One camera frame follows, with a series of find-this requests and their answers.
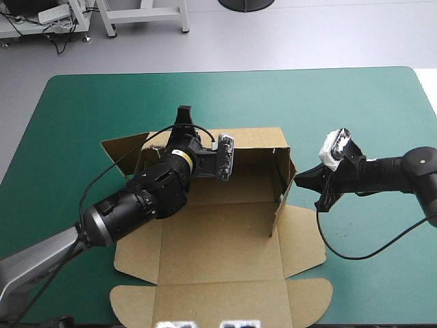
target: green table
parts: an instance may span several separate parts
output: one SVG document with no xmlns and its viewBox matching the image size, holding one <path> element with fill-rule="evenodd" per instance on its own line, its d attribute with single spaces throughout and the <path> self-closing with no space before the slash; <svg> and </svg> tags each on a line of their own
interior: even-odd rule
<svg viewBox="0 0 437 328">
<path fill-rule="evenodd" d="M 318 163 L 326 134 L 346 126 L 369 158 L 437 146 L 437 119 L 409 68 L 60 76 L 51 79 L 0 187 L 0 256 L 78 219 L 87 182 L 110 160 L 100 142 L 156 131 L 193 106 L 207 128 L 280 126 L 302 171 Z M 88 205 L 124 183 L 114 169 Z M 289 203 L 313 208 L 318 194 L 294 187 Z M 423 217 L 414 196 L 345 196 L 322 216 L 329 241 L 361 255 Z M 379 256 L 328 260 L 296 278 L 334 286 L 321 323 L 437 323 L 437 229 L 422 225 Z M 71 314 L 77 322 L 116 323 L 109 291 L 145 284 L 113 268 L 115 248 L 70 263 L 25 318 Z"/>
</svg>

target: gray floor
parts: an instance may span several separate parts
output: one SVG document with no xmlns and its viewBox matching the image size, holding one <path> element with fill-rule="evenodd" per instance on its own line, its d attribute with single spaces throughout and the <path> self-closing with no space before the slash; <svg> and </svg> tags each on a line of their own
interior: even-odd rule
<svg viewBox="0 0 437 328">
<path fill-rule="evenodd" d="M 56 74 L 437 67 L 437 0 L 277 0 L 250 14 L 216 0 L 187 3 L 190 33 L 177 22 L 144 23 L 120 25 L 108 39 L 95 14 L 93 42 L 62 56 L 41 37 L 0 49 L 0 180 Z"/>
</svg>

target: unfolded cardboard box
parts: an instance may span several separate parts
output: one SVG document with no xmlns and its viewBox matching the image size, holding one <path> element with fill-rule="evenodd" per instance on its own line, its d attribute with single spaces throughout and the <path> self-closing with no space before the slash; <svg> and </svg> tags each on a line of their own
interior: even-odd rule
<svg viewBox="0 0 437 328">
<path fill-rule="evenodd" d="M 160 321 L 260 320 L 263 328 L 307 327 L 326 311 L 326 279 L 285 279 L 323 263 L 325 248 L 312 210 L 286 205 L 296 168 L 280 128 L 211 131 L 235 139 L 227 183 L 192 181 L 188 204 L 117 244 L 115 268 L 156 286 L 117 286 L 115 315 L 127 328 Z M 115 161 L 147 134 L 104 141 Z M 209 139 L 201 134 L 202 142 Z M 169 133 L 120 166 L 128 176 L 157 162 Z"/>
</svg>

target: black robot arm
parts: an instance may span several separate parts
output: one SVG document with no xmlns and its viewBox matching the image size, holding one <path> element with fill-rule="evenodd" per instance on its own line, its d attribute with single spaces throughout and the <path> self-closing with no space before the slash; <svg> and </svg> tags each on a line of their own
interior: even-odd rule
<svg viewBox="0 0 437 328">
<path fill-rule="evenodd" d="M 50 276 L 41 288 L 44 290 L 67 261 L 91 246 L 112 245 L 150 220 L 178 212 L 187 202 L 193 178 L 229 180 L 234 139 L 220 134 L 216 144 L 204 148 L 190 110 L 188 106 L 179 107 L 159 162 L 136 174 L 117 193 L 87 208 L 83 224 L 0 259 L 0 321 L 17 323 L 41 293 L 27 304 L 29 291 Z"/>
<path fill-rule="evenodd" d="M 328 135 L 320 158 L 322 164 L 295 177 L 299 187 L 321 194 L 315 203 L 319 212 L 328 212 L 344 193 L 401 191 L 415 194 L 437 226 L 437 149 L 420 147 L 400 157 L 369 160 L 343 128 Z"/>
</svg>

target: white object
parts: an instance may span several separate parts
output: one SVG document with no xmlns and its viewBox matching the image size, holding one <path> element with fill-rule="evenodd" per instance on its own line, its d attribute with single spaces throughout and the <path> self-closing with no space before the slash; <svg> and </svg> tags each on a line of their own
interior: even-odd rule
<svg viewBox="0 0 437 328">
<path fill-rule="evenodd" d="M 38 14 L 38 20 L 40 24 L 47 24 L 70 16 L 70 7 L 65 4 L 40 12 Z"/>
<path fill-rule="evenodd" d="M 193 321 L 165 321 L 157 323 L 155 328 L 197 328 Z"/>
<path fill-rule="evenodd" d="M 80 0 L 68 0 L 71 10 L 73 11 L 73 17 L 77 19 L 74 31 L 78 33 L 89 30 L 89 21 L 91 20 L 92 14 L 92 12 L 84 13 L 79 1 Z M 94 7 L 95 2 L 96 0 L 89 0 L 88 6 Z M 7 12 L 5 6 L 1 2 L 0 10 L 2 12 Z M 27 18 L 31 21 L 36 21 L 38 19 L 36 16 L 28 16 Z M 47 28 L 49 25 L 37 25 L 23 20 L 21 20 L 20 23 L 14 22 L 14 20 L 11 21 L 15 28 L 17 28 L 17 30 L 19 30 L 23 35 L 41 34 L 43 31 L 44 33 L 68 33 L 70 31 L 69 29 L 61 28 L 58 24 L 53 24 L 53 26 Z M 5 17 L 0 16 L 0 39 L 20 37 L 20 34 L 15 30 L 15 28 L 11 26 Z"/>
<path fill-rule="evenodd" d="M 261 321 L 259 320 L 228 320 L 220 324 L 220 328 L 241 328 L 254 327 L 261 328 Z"/>
<path fill-rule="evenodd" d="M 176 7 L 154 8 L 153 0 L 141 0 L 139 9 L 110 10 L 107 0 L 96 0 L 108 36 L 115 37 L 113 24 L 167 21 L 180 19 L 182 31 L 190 31 L 185 0 L 178 0 Z"/>
<path fill-rule="evenodd" d="M 337 137 L 341 129 L 335 130 L 326 136 L 325 142 L 323 143 L 322 149 L 319 151 L 319 158 L 325 166 L 329 167 L 332 171 L 338 168 L 340 161 L 333 158 L 331 150 L 333 149 L 334 143 L 337 141 Z M 339 140 L 338 148 L 339 151 L 343 150 L 343 147 L 349 142 L 350 137 L 342 137 Z"/>
</svg>

